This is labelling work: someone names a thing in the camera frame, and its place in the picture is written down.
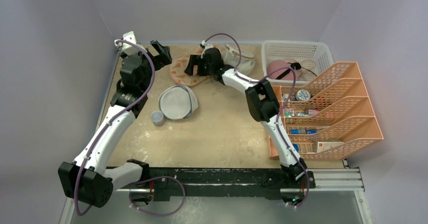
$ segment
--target plastic basket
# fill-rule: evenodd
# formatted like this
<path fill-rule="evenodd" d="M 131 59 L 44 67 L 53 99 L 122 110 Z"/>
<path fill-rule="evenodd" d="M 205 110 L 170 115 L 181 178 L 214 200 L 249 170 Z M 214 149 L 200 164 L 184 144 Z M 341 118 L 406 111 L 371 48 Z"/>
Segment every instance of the plastic basket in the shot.
<path fill-rule="evenodd" d="M 289 86 L 274 86 L 274 92 L 283 105 L 282 94 Z M 299 146 L 299 153 L 307 159 L 345 159 L 362 148 L 383 139 L 378 121 L 357 63 L 339 62 L 305 86 L 312 98 L 307 101 L 290 101 L 287 107 L 295 113 L 307 108 L 319 112 L 310 117 L 284 117 L 287 132 L 291 129 L 329 126 L 314 134 L 289 134 L 292 143 Z M 334 148 L 314 152 L 317 141 L 342 141 Z M 278 152 L 270 140 L 270 158 L 277 159 Z"/>
<path fill-rule="evenodd" d="M 302 64 L 302 67 L 312 70 L 317 75 L 320 75 L 334 63 L 329 47 L 322 42 L 268 40 L 261 45 L 261 61 L 264 75 L 268 74 L 267 67 L 272 61 L 286 58 L 295 59 Z M 313 60 L 315 65 L 304 62 L 307 59 Z M 297 86 L 306 85 L 315 79 L 315 75 L 303 70 L 303 78 L 305 81 L 297 81 Z M 293 83 L 290 80 L 269 78 L 268 80 L 272 85 L 291 85 Z"/>

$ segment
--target white basket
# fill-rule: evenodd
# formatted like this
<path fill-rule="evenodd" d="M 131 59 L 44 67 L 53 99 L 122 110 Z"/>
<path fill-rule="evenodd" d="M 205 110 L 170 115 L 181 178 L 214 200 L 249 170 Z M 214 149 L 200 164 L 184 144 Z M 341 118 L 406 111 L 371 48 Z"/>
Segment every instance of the white basket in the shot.
<path fill-rule="evenodd" d="M 310 69 L 317 75 L 320 75 L 333 63 L 332 53 L 329 47 L 322 42 L 309 42 L 309 41 L 264 41 L 261 46 L 261 62 L 263 65 L 263 73 L 267 75 L 268 65 L 278 59 L 293 58 L 302 64 L 302 67 Z M 303 62 L 304 60 L 311 59 L 315 64 Z M 302 70 L 303 78 L 305 81 L 296 81 L 296 86 L 303 86 L 315 79 L 315 75 L 307 70 Z M 276 80 L 270 79 L 272 85 L 290 86 L 293 81 L 291 80 Z"/>

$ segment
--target beige table surface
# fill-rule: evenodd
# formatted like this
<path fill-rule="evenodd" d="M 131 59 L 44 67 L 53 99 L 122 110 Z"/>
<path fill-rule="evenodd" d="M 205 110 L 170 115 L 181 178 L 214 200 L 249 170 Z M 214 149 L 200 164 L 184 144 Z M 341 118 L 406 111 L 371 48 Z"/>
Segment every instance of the beige table surface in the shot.
<path fill-rule="evenodd" d="M 150 52 L 156 51 L 147 46 Z M 197 45 L 170 45 L 173 59 L 191 54 Z M 256 64 L 252 78 L 263 76 L 261 46 L 243 46 L 254 53 Z M 120 79 L 121 60 L 104 109 L 109 107 Z M 155 127 L 150 114 L 158 109 L 158 98 L 176 83 L 171 79 L 169 66 L 156 71 L 154 86 L 148 101 L 136 121 L 128 128 L 114 150 L 109 166 L 119 166 L 134 158 L 157 167 L 280 167 L 277 160 L 269 159 L 268 135 L 248 111 L 245 95 L 224 86 L 212 78 L 192 88 L 199 108 L 187 119 L 167 120 Z M 341 161 L 307 160 L 309 168 L 342 169 Z"/>

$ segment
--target white wall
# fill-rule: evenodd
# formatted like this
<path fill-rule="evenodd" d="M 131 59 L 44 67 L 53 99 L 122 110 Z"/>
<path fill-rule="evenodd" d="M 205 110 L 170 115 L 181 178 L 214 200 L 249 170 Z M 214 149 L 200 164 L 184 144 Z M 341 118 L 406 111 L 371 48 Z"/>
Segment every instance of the white wall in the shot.
<path fill-rule="evenodd" d="M 0 0 L 1 223 L 58 223 L 115 49 L 93 0 Z"/>
<path fill-rule="evenodd" d="M 200 42 L 230 33 L 240 42 L 318 41 L 340 0 L 95 0 L 113 36 Z"/>
<path fill-rule="evenodd" d="M 360 166 L 376 223 L 426 223 L 428 0 L 342 0 L 321 37 L 358 61 L 385 140 Z"/>

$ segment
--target orange plastic organizer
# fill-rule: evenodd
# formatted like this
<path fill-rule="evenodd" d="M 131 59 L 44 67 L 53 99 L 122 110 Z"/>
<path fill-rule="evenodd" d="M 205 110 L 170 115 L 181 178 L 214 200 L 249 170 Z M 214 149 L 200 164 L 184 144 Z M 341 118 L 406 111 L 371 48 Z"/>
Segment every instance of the orange plastic organizer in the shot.
<path fill-rule="evenodd" d="M 289 93 L 289 86 L 273 86 L 283 105 L 282 95 Z M 306 109 L 319 110 L 310 117 L 282 117 L 287 132 L 291 129 L 326 127 L 314 134 L 289 134 L 292 143 L 299 146 L 299 153 L 306 159 L 342 160 L 384 137 L 371 106 L 361 71 L 357 62 L 338 62 L 331 65 L 313 81 L 295 87 L 291 99 L 299 89 L 310 92 L 307 101 L 289 101 L 286 108 L 295 114 Z M 318 141 L 342 141 L 343 144 L 322 152 L 315 152 Z M 270 157 L 278 159 L 278 152 L 269 138 Z"/>

